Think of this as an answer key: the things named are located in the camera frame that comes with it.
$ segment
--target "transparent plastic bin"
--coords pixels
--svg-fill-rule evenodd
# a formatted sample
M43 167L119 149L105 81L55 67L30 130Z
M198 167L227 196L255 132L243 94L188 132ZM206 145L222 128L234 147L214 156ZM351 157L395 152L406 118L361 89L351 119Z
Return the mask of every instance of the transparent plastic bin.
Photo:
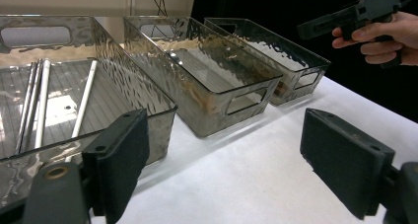
M119 116L147 109L150 157L168 154L175 102L93 17L0 16L0 195L5 206L28 194L37 170L81 152ZM31 62L51 61L42 144L16 153ZM72 135L92 60L97 69L80 132Z
M124 18L125 50L207 137L264 112L282 73L189 17Z
M204 25L283 73L270 100L274 106L312 94L331 64L248 19L207 17Z

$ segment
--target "dark background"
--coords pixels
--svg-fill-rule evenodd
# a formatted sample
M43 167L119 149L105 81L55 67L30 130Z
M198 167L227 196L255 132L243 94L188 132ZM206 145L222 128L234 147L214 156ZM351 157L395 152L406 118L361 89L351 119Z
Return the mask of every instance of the dark background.
M418 0L402 11L418 14ZM313 51L332 62L325 73L329 79L410 120L418 122L418 67L381 69L368 64L360 45L334 49L334 37L325 34L300 39L297 25L331 14L357 0L194 0L191 17L246 18Z

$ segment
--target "storage bin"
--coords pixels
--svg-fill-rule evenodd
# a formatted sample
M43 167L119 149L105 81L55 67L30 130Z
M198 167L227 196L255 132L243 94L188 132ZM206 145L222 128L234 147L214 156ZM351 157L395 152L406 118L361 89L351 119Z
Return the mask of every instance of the storage bin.
M52 162L79 154L90 143L89 139L88 143L83 142L86 137L96 136L120 115L142 108L147 109L149 124L147 164L167 155L177 105L95 18L0 16L0 34L0 170L14 156L24 159L32 156L31 152L36 153L37 117L28 146L17 149L17 142L30 65L40 58L48 58L51 67L42 155L38 162ZM97 61L97 68L90 97L80 131L74 136L72 132L80 115L80 103L93 60ZM53 150L53 155L45 155L49 152L43 147ZM26 163L22 169L28 169L29 165Z
M270 100L274 106L312 94L331 64L248 19L207 17L204 25L283 73Z
M282 74L189 17L124 18L125 47L197 137L264 112Z

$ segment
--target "human hand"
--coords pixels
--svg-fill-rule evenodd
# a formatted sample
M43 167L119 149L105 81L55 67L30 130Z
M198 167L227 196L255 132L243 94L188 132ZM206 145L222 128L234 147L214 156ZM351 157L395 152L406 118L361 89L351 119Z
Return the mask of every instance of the human hand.
M363 43L360 51L366 55L366 62L382 64L396 57L398 51L402 65L418 65L418 16L397 12L390 23L368 24L351 35L350 40L342 37L341 28L332 31L336 39L334 48L342 48L355 43ZM393 40L376 41L376 37L391 36Z

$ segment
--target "white table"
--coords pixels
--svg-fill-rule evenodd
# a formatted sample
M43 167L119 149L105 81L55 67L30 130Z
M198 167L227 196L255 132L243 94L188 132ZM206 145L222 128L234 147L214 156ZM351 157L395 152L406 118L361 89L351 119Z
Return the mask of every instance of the white table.
M358 220L302 157L306 108L334 113L391 147L398 169L418 161L417 123L323 77L312 95L269 105L205 139L176 116L168 156L143 170L119 223L382 224L383 206Z

